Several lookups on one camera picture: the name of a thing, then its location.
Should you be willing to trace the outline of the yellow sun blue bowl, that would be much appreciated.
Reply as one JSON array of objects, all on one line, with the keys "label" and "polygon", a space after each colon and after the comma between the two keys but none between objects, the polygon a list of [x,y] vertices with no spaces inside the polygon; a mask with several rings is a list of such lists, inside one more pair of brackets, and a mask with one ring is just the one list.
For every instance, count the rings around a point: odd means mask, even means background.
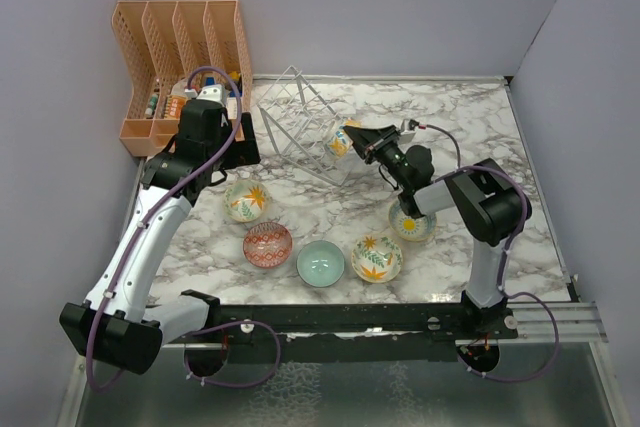
[{"label": "yellow sun blue bowl", "polygon": [[430,239],[437,227],[437,215],[430,214],[420,218],[407,216],[398,200],[394,200],[388,211],[388,222],[391,229],[402,239],[411,242],[422,242]]}]

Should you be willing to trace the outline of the plain teal bowl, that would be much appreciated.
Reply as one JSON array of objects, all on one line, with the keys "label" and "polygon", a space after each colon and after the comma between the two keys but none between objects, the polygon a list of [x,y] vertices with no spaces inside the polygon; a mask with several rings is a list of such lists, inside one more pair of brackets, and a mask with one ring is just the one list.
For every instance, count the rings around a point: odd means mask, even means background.
[{"label": "plain teal bowl", "polygon": [[309,286],[325,288],[338,282],[345,270],[345,258],[341,249],[325,240],[305,245],[296,258],[300,278]]}]

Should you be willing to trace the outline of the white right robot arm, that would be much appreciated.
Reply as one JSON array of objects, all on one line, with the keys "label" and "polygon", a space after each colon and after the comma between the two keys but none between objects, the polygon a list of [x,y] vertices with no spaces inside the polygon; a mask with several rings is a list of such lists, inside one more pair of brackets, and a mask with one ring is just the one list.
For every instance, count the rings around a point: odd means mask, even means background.
[{"label": "white right robot arm", "polygon": [[365,163],[379,163],[394,179],[405,215],[418,219],[457,209],[474,239],[470,278],[462,295],[467,308],[459,314],[459,325],[469,337],[486,335],[495,326],[494,313],[506,308],[511,245],[531,216],[522,188],[491,158],[437,178],[431,150],[423,145],[402,150],[401,131],[395,126],[346,126],[344,132]]}]

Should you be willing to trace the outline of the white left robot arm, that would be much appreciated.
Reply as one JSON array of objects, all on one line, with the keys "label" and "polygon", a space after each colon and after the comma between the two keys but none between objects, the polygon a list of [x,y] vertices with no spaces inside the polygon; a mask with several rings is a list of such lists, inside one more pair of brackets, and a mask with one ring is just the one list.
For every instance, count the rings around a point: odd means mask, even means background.
[{"label": "white left robot arm", "polygon": [[259,161],[250,113],[232,120],[219,102],[187,102],[177,133],[144,165],[132,218],[105,272],[82,303],[68,303],[60,314],[88,367],[100,361],[143,374],[165,344],[185,334],[202,342],[218,335],[218,298],[186,290],[150,308],[148,295],[174,234],[213,185],[213,173]]}]

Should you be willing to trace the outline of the blue yellow floral bowl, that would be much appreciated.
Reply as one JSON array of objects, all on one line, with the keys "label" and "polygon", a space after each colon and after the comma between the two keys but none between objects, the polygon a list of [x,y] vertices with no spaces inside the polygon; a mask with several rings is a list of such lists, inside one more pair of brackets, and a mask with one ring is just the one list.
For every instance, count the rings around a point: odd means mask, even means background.
[{"label": "blue yellow floral bowl", "polygon": [[337,120],[325,134],[324,149],[332,159],[344,157],[352,146],[353,141],[344,131],[346,126],[360,127],[361,123],[353,119]]}]

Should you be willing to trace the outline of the red patterned bowl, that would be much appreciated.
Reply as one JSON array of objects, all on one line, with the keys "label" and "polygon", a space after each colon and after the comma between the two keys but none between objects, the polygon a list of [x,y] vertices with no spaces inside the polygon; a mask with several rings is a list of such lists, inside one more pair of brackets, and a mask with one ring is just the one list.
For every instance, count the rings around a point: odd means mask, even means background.
[{"label": "red patterned bowl", "polygon": [[244,237],[243,253],[254,266],[272,269],[283,264],[293,250],[289,230],[276,222],[263,222],[252,227]]}]

